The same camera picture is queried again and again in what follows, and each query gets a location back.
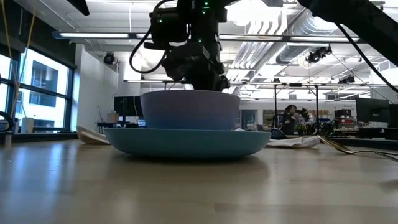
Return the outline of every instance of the person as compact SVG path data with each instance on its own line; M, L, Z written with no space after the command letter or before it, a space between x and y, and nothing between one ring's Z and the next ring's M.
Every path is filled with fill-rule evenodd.
M294 134L294 127L298 121L295 116L296 110L297 107L295 105L288 105L284 111L281 130L285 134Z

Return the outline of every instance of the cloth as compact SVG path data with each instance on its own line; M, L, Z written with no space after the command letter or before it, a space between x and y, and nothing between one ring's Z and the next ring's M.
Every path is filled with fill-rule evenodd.
M104 134L97 133L82 126L77 127L77 136L85 144L109 144Z
M289 149L300 149L300 148L310 148L321 144L318 137L299 137L293 139L283 139L283 140L275 140L270 139L267 147L280 147L280 148L289 148Z

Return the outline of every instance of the metal fork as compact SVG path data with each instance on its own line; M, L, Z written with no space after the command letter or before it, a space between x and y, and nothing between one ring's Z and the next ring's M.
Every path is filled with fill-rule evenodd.
M398 153L393 153L393 152L382 152L382 151L375 151L375 150L360 150L360 151L352 151L351 149L348 149L347 147L332 141L332 140L327 140L321 136L317 136L323 143L334 147L336 150L343 152L345 154L350 154L350 155L354 155L354 154L358 154L358 153L362 153L362 152L371 152L371 153L375 153L379 156L385 157L387 159L390 159L394 162L398 162L398 159L396 159L395 157L392 156L398 156Z

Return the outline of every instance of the light blue plate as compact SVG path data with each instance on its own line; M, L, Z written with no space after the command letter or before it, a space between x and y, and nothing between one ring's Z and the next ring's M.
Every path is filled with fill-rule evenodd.
M232 159L263 149L271 133L177 129L105 129L116 149L144 157L173 159Z

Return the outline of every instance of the table surface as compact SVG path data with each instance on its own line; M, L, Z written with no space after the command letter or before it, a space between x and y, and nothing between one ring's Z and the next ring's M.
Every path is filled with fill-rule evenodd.
M230 162L79 141L0 148L0 223L398 223L398 163L328 146Z

